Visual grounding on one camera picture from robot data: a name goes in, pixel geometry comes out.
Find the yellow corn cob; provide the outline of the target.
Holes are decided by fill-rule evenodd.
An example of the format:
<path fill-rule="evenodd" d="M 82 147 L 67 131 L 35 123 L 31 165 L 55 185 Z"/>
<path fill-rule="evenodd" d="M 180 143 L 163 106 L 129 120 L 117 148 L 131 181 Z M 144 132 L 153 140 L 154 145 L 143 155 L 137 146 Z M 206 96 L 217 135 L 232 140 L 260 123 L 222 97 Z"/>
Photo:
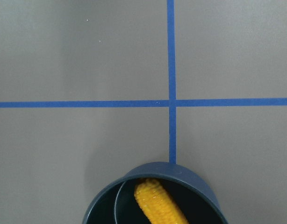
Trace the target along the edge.
<path fill-rule="evenodd" d="M 134 197 L 152 224 L 189 223 L 172 196 L 156 178 L 140 179 L 135 186 Z"/>

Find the dark blue saucepan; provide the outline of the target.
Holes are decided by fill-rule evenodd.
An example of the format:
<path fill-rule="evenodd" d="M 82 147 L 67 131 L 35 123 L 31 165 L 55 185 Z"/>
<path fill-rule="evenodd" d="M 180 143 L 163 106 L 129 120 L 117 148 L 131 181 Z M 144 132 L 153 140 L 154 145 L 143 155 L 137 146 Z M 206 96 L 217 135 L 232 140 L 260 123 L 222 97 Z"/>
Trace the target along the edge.
<path fill-rule="evenodd" d="M 212 189 L 193 171 L 143 164 L 101 190 L 85 224 L 226 224 Z"/>

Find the brown paper table cover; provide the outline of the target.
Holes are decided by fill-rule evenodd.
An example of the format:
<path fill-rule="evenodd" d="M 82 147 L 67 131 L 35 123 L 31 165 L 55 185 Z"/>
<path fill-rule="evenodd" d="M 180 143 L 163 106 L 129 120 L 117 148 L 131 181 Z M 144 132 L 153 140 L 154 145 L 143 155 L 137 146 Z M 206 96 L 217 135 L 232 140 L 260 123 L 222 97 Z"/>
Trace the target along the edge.
<path fill-rule="evenodd" d="M 287 0 L 177 0 L 176 98 L 287 98 Z M 0 224 L 80 224 L 169 158 L 169 109 L 3 108 L 169 98 L 164 0 L 0 0 Z M 287 224 L 287 105 L 177 108 L 177 163 L 231 224 Z"/>

